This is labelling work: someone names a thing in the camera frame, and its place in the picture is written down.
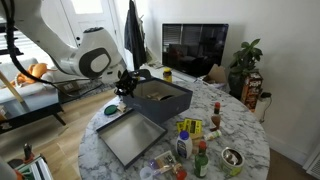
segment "potted plant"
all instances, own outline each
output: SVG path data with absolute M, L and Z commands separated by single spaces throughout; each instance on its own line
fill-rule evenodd
M 255 46 L 260 39 L 254 40 L 251 44 L 248 42 L 241 43 L 241 50 L 233 54 L 233 61 L 230 63 L 230 73 L 228 83 L 230 94 L 237 99 L 240 99 L 245 77 L 251 72 L 258 72 L 256 62 L 260 61 L 262 51 Z

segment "can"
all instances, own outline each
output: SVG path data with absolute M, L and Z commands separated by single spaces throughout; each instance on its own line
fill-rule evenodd
M 163 80 L 167 82 L 172 82 L 172 72 L 170 68 L 164 68 L 163 70 Z
M 220 169 L 229 177 L 238 175 L 242 171 L 244 162 L 244 156 L 237 150 L 226 147 L 221 152 Z

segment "dark gray box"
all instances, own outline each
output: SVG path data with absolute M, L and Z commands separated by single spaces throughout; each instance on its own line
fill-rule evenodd
M 156 92 L 162 97 L 166 95 L 173 96 L 160 101 L 149 99 L 150 95 Z M 161 124 L 189 109 L 192 93 L 192 91 L 175 84 L 151 78 L 139 81 L 136 89 L 133 91 L 134 97 L 124 96 L 123 102 L 151 121 Z

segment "cup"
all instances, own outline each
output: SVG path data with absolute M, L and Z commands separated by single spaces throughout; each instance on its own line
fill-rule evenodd
M 144 167 L 140 170 L 141 180 L 153 180 L 153 170 L 150 167 Z

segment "dark clothing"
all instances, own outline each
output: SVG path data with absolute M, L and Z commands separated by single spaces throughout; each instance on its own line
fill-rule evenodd
M 127 22 L 124 29 L 124 47 L 132 53 L 135 70 L 147 62 L 144 42 L 139 29 L 135 5 L 132 0 L 129 3 Z

